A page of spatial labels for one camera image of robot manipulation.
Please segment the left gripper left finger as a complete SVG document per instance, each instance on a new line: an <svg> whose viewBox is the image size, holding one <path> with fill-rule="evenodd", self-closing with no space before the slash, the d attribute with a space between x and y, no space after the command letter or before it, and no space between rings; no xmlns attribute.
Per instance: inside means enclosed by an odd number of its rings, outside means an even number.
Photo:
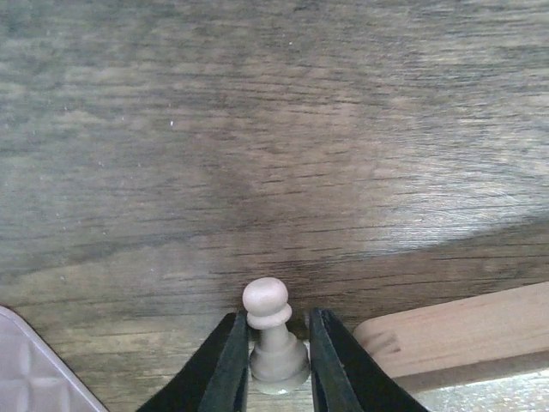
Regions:
<svg viewBox="0 0 549 412"><path fill-rule="evenodd" d="M149 398L141 412L245 411L249 368L244 312L228 313L172 380Z"/></svg>

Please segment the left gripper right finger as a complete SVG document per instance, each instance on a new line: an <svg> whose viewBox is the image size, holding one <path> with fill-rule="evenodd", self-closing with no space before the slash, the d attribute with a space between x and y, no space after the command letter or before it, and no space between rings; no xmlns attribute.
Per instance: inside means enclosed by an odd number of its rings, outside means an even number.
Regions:
<svg viewBox="0 0 549 412"><path fill-rule="evenodd" d="M309 334L315 411L427 411L382 370L332 311L311 310Z"/></svg>

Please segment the light pawn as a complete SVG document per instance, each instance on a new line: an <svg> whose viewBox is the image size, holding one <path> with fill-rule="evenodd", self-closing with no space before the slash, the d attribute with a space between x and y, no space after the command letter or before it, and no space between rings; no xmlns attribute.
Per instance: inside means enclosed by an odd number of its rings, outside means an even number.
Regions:
<svg viewBox="0 0 549 412"><path fill-rule="evenodd" d="M293 314L286 285L274 277L249 283L242 296L247 324L258 332L250 354L250 371L256 388L269 395L284 395L310 375L305 344L287 328Z"/></svg>

